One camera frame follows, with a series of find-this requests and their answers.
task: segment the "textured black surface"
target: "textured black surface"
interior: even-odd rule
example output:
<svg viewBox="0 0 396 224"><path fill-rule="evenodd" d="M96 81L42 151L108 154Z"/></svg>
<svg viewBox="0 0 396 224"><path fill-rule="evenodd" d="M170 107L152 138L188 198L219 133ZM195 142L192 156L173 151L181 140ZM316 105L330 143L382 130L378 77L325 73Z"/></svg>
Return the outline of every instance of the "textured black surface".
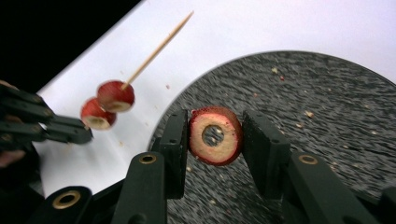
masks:
<svg viewBox="0 0 396 224"><path fill-rule="evenodd" d="M300 51L226 63L174 101L154 137L173 112L206 105L228 106L240 119L247 108L263 112L291 150L319 155L351 189L378 198L396 185L396 87L355 63ZM283 222L280 203L260 197L242 155L224 167L191 154L187 163L185 196L168 201L168 223Z"/></svg>

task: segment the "red fruit piece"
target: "red fruit piece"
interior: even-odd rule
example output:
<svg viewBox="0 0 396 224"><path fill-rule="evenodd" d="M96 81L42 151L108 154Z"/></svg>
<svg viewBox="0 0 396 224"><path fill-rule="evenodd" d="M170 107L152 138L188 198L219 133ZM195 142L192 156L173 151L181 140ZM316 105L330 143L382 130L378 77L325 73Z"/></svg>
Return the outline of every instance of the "red fruit piece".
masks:
<svg viewBox="0 0 396 224"><path fill-rule="evenodd" d="M129 110L134 104L134 88L128 86L122 90L124 82L109 80L99 86L96 97L99 105L108 112L118 113Z"/></svg>
<svg viewBox="0 0 396 224"><path fill-rule="evenodd" d="M219 134L222 139L207 138L209 130ZM191 154L207 164L227 165L241 152L242 127L235 113L227 107L212 105L193 110L190 132Z"/></svg>
<svg viewBox="0 0 396 224"><path fill-rule="evenodd" d="M117 119L117 114L105 111L95 97L85 102L80 111L82 122L95 130L109 129Z"/></svg>

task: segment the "black background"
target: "black background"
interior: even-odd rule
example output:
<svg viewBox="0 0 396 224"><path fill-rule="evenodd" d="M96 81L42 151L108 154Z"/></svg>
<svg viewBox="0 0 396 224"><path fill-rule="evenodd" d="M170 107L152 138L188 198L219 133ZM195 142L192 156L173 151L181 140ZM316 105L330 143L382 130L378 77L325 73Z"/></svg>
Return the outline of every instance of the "black background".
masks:
<svg viewBox="0 0 396 224"><path fill-rule="evenodd" d="M39 91L139 1L0 1L0 79Z"/></svg>

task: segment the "food crumb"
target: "food crumb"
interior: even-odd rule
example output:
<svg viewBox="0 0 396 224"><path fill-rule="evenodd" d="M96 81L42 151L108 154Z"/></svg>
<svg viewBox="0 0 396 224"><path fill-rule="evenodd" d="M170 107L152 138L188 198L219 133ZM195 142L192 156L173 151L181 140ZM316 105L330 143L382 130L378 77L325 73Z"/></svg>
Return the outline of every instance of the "food crumb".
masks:
<svg viewBox="0 0 396 224"><path fill-rule="evenodd" d="M314 113L312 113L310 111L305 110L305 114L311 119L314 117Z"/></svg>
<svg viewBox="0 0 396 224"><path fill-rule="evenodd" d="M271 71L272 71L274 74L277 74L277 68L273 67L273 68L271 69Z"/></svg>

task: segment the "white table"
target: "white table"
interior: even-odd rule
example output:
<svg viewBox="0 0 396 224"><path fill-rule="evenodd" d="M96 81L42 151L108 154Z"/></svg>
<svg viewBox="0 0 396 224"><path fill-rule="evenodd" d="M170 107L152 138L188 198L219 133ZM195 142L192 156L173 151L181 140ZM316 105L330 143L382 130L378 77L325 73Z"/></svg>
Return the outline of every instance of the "white table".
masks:
<svg viewBox="0 0 396 224"><path fill-rule="evenodd" d="M396 83L395 1L142 1L39 94L59 115L79 118L109 79L126 80L173 28L194 15L134 81L133 109L86 145L36 143L45 196L67 186L96 193L123 179L146 151L167 107L194 80L231 60L304 50L343 58Z"/></svg>

